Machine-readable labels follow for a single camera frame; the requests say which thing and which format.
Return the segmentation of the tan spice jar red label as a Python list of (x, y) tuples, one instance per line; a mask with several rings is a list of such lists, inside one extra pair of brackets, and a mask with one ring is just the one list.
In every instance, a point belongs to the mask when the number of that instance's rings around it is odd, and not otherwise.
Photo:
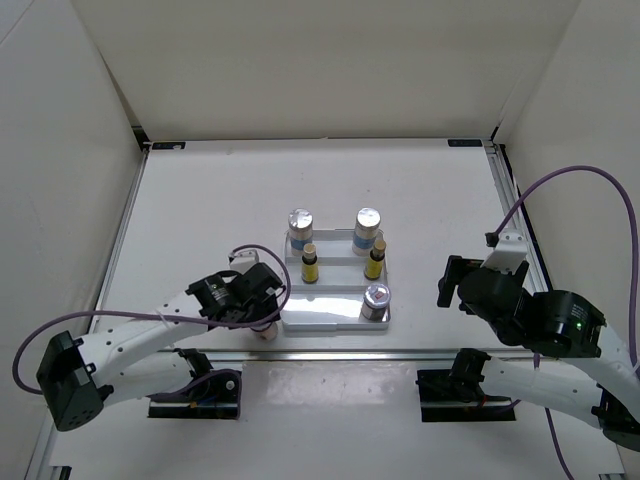
[(260, 327), (259, 329), (253, 329), (254, 334), (257, 338), (262, 341), (270, 342), (278, 337), (279, 327), (277, 322), (271, 322), (266, 326)]

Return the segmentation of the yellow label bottle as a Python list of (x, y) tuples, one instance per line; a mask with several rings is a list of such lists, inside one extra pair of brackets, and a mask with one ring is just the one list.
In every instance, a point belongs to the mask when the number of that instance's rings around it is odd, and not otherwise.
[(364, 268), (364, 276), (369, 280), (380, 278), (386, 256), (387, 244), (383, 239), (376, 239), (369, 251), (369, 257)]
[(319, 279), (318, 256), (313, 243), (306, 243), (303, 247), (301, 278), (308, 284), (316, 283)]

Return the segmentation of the dark spice jar red label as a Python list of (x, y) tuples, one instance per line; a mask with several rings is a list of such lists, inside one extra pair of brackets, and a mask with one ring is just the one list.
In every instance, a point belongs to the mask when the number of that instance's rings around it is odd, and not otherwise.
[(373, 283), (363, 294), (361, 315), (368, 321), (382, 322), (391, 301), (391, 291), (383, 283)]

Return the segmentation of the blue label bead jar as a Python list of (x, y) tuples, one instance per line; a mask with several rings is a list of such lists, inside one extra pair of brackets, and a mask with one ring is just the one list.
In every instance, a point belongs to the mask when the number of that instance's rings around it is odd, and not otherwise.
[(309, 210), (296, 208), (289, 213), (288, 238), (295, 256), (301, 256), (304, 247), (313, 242), (313, 216)]
[(374, 243), (383, 239), (380, 224), (381, 215), (375, 208), (364, 207), (357, 212), (352, 237), (352, 251), (356, 255), (368, 255)]

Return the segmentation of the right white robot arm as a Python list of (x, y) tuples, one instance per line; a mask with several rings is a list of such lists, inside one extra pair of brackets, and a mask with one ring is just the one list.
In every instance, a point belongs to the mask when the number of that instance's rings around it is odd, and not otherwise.
[(480, 395), (523, 400), (572, 416), (615, 444), (639, 448), (639, 379), (629, 349), (584, 297), (564, 290), (531, 294), (523, 286), (528, 264), (500, 272), (477, 259), (452, 255), (438, 282), (437, 305), (460, 308), (484, 320), (507, 346), (522, 346), (561, 360), (586, 379), (528, 370), (464, 348), (446, 384), (460, 401)]

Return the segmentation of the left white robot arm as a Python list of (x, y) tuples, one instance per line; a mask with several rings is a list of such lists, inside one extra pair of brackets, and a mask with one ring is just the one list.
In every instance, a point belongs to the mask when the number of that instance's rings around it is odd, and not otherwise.
[(146, 397), (188, 408), (239, 394), (241, 374), (215, 369), (206, 354), (177, 342), (215, 328), (265, 330), (280, 318), (286, 283), (267, 264), (223, 270), (190, 284), (154, 313), (48, 343), (36, 379), (60, 432), (78, 429), (106, 407)]

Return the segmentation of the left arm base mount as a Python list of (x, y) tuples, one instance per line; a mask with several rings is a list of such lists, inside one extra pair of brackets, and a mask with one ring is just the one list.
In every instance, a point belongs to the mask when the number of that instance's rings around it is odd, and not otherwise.
[(196, 349), (176, 349), (187, 361), (191, 381), (183, 388), (150, 397), (151, 419), (238, 420), (241, 415), (242, 368), (214, 367)]

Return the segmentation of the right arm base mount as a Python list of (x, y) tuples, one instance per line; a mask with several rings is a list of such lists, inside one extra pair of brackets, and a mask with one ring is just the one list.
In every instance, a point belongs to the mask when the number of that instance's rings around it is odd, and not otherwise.
[(487, 394), (482, 373), (491, 356), (476, 349), (460, 350), (448, 369), (417, 371), (421, 421), (423, 423), (511, 422), (517, 402), (510, 397)]

